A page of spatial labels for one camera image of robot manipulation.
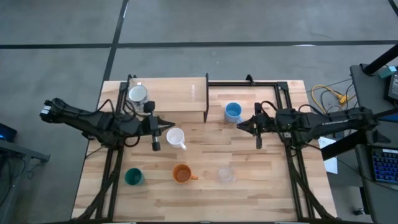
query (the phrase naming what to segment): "blue cup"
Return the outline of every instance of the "blue cup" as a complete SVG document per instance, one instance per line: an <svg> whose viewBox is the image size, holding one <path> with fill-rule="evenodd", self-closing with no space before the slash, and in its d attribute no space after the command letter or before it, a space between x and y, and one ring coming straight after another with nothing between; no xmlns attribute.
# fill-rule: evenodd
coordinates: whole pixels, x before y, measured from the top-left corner
<svg viewBox="0 0 398 224"><path fill-rule="evenodd" d="M238 103L228 103L225 107L224 118L230 123L242 122L242 107Z"/></svg>
<svg viewBox="0 0 398 224"><path fill-rule="evenodd" d="M129 169L124 176L124 180L129 185L142 185L144 184L144 174L137 168Z"/></svg>

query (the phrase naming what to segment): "wooden board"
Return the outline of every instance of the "wooden board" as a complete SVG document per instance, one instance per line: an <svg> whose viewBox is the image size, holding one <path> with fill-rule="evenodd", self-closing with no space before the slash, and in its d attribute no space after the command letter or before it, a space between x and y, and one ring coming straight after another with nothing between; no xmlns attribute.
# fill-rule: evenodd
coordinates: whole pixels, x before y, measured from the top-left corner
<svg viewBox="0 0 398 224"><path fill-rule="evenodd" d="M308 103L303 81L288 83L293 106L298 108ZM103 95L107 94L108 85L113 82L104 84ZM254 102L275 101L274 90L270 87L211 87L209 92L207 123L203 123L202 118L193 120L185 113L162 115L184 130L186 152L171 148L165 133L159 138L162 147L159 152L152 151L149 137L142 138L136 147L125 147L114 221L297 220L284 147L277 135L263 134L263 148L258 150L254 137L236 129L235 124L226 123L223 117L225 105L236 101L243 106L243 119L249 119L254 113ZM268 106L265 110L270 116L275 115ZM97 148L98 142L91 142L88 153ZM306 148L303 156L311 190L321 204L336 215L321 153ZM73 217L79 216L98 192L105 158L103 150L85 161ZM188 164L199 179L183 185L175 183L172 169L176 164ZM143 171L145 185L125 183L124 174L132 167ZM236 181L221 183L217 174L220 167L231 167Z"/></svg>
<svg viewBox="0 0 398 224"><path fill-rule="evenodd" d="M116 104L120 83L106 82L99 105L107 99ZM148 89L149 100L156 103L155 112L206 111L206 78L132 78L130 87L137 83ZM104 111L111 111L111 106L105 105Z"/></svg>

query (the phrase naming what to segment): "white paper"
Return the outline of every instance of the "white paper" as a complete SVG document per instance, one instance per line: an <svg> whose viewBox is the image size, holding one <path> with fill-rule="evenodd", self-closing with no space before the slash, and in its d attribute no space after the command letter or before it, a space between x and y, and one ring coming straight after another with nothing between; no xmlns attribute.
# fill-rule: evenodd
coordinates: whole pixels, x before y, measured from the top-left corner
<svg viewBox="0 0 398 224"><path fill-rule="evenodd" d="M319 147L322 149L332 143L335 143L336 140L333 139L328 139L325 137L320 137L319 140ZM325 169L327 172L332 173L332 174L337 174L337 158L333 157L328 159L327 161L323 161L325 164Z"/></svg>

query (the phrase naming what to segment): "desk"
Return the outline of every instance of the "desk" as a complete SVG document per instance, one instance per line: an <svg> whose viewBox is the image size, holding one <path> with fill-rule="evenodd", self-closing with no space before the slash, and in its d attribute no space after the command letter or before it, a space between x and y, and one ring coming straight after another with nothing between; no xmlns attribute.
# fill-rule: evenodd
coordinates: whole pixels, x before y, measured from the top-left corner
<svg viewBox="0 0 398 224"><path fill-rule="evenodd" d="M304 83L288 81L293 107L308 103ZM106 95L116 82L105 82L101 100L117 95ZM263 147L256 149L255 138L224 121L224 108L230 101L243 107L243 119L254 113L254 102L275 102L275 93L265 87L211 87L209 89L207 123L201 116L164 113L168 121L185 132L188 150L171 148L165 133L159 138L162 150L152 151L150 137L141 138L133 148L124 148L121 178L114 209L114 221L134 222L258 222L297 220L285 157L285 149L276 134L263 134ZM270 116L275 112L264 108ZM91 141L87 153L99 148ZM311 190L320 203L336 215L335 204L320 151L303 150L305 167ZM100 189L106 151L99 151L84 163L72 217L79 216ZM172 169L176 164L188 164L199 180L176 184ZM234 169L236 181L222 184L217 178L220 167ZM143 186L130 186L124 174L132 167L140 168L146 178ZM104 215L107 210L105 200Z"/></svg>
<svg viewBox="0 0 398 224"><path fill-rule="evenodd" d="M359 106L372 109L374 113L393 109L394 107L387 101L383 100L385 80L379 76L369 77L365 75L360 66L351 66L351 76L355 87L356 97ZM387 136L391 143L373 142L371 132L367 133L368 144L381 147L398 147L397 123L389 123L380 121L380 125L376 129L383 135ZM369 163L368 146L357 146L356 155L358 165L363 176L373 179L372 167ZM362 179L366 199L368 200L369 212L374 222L390 224L397 223L396 203L398 200L398 192L394 192L380 187L373 182ZM390 187L398 187L396 185L382 184Z"/></svg>

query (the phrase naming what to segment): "wooden table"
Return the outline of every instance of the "wooden table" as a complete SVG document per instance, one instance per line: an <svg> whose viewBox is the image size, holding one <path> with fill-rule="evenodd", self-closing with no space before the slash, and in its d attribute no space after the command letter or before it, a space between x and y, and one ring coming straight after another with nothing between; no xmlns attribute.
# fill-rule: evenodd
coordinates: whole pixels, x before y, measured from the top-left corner
<svg viewBox="0 0 398 224"><path fill-rule="evenodd" d="M308 103L304 83L287 81L294 108ZM105 82L101 101L116 96L107 94L119 88L116 82ZM262 135L262 149L250 134L224 121L224 108L231 102L243 107L243 119L254 114L254 102L275 102L269 87L211 87L207 123L203 117L191 114L166 113L164 119L173 121L185 132L188 150L171 148L165 133L159 138L162 150L152 151L150 137L141 138L133 148L124 148L121 178L114 210L114 221L160 222L256 222L297 220L290 186L284 147L276 134ZM275 112L266 107L270 116ZM88 152L99 148L90 142ZM335 204L326 176L320 151L303 150L310 188L321 204L336 215ZM84 163L72 217L79 216L100 189L106 150L91 155ZM188 184L177 184L172 178L176 164L188 164L199 176ZM132 167L141 169L146 183L130 186L124 174ZM218 169L231 167L236 181L223 184L218 180ZM300 198L304 214L303 193ZM105 200L104 215L108 201Z"/></svg>

